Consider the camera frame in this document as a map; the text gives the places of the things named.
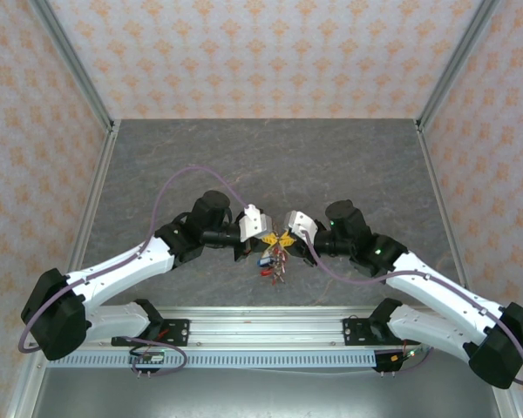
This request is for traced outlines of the silver ring-lined metal disc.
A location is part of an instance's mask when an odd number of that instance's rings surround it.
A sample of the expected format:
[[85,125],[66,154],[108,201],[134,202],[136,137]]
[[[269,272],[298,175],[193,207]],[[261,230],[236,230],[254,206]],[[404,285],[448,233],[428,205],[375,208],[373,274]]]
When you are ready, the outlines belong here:
[[280,261],[286,261],[287,260],[287,254],[284,252],[284,250],[281,248],[281,244],[284,244],[287,241],[281,241],[281,236],[284,233],[288,233],[288,230],[285,230],[282,233],[275,232],[280,236],[279,239],[263,239],[265,242],[268,242],[270,245],[273,245],[270,251],[266,251],[267,253],[271,254],[274,258]]

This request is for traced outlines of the small circuit board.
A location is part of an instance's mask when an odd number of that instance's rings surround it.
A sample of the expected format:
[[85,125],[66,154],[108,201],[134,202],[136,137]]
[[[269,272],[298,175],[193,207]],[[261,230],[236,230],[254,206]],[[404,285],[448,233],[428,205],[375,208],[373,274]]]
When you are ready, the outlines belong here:
[[132,352],[129,362],[137,365],[162,365],[165,362],[165,355],[162,352]]

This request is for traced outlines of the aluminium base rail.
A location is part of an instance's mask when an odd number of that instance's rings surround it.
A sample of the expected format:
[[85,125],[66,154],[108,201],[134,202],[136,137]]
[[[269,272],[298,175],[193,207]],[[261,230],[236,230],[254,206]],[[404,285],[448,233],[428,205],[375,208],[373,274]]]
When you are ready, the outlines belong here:
[[[346,349],[344,318],[369,319],[364,307],[174,307],[164,319],[190,320],[187,347],[229,350]],[[418,344],[456,354],[470,339],[464,331],[429,309],[402,305],[393,325],[372,326],[375,344],[368,349],[399,349]]]

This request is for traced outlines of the aluminium table side rail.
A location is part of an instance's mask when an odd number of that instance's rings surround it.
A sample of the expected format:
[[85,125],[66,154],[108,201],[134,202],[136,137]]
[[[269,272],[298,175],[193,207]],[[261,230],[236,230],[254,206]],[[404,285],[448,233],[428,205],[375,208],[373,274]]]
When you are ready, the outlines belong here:
[[415,125],[416,133],[418,135],[418,142],[420,144],[425,159],[427,171],[431,179],[432,188],[438,203],[439,212],[443,221],[450,250],[452,252],[452,258],[458,274],[458,279],[463,287],[473,290],[472,281],[470,280],[470,277],[467,274],[467,268],[465,266],[464,258],[458,246],[458,240],[452,227],[447,205],[445,203],[445,196],[443,194],[442,186],[440,183],[440,177],[432,160],[431,149],[426,142],[424,128],[421,126],[418,120],[414,119],[413,122]]
[[[62,271],[67,270],[70,272],[72,270],[78,270],[82,266],[120,125],[121,120],[115,119],[112,125],[107,128],[105,140],[100,150],[98,161],[92,175],[92,182],[86,196],[84,211],[79,221],[76,238],[72,245],[70,256],[65,266],[61,268]],[[32,417],[47,365],[48,360],[41,351],[25,355],[24,362],[19,368],[20,374],[17,385],[15,386],[5,418]]]

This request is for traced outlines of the aluminium frame corner post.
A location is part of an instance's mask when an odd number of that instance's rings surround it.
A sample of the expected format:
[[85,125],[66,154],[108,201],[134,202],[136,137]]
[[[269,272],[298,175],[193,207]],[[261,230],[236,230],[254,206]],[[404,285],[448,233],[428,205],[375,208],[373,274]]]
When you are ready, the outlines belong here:
[[492,15],[498,8],[500,2],[501,0],[480,0],[479,7],[473,14],[470,23],[459,39],[439,80],[432,89],[424,109],[420,113],[420,116],[415,119],[415,126],[419,132],[424,132],[433,120],[438,108],[443,103],[475,44],[479,41],[486,26],[490,23]]
[[110,131],[114,125],[114,120],[106,109],[88,71],[80,60],[76,49],[58,19],[51,3],[49,0],[28,0],[28,2],[83,93],[86,102],[91,107],[93,115],[107,131]]

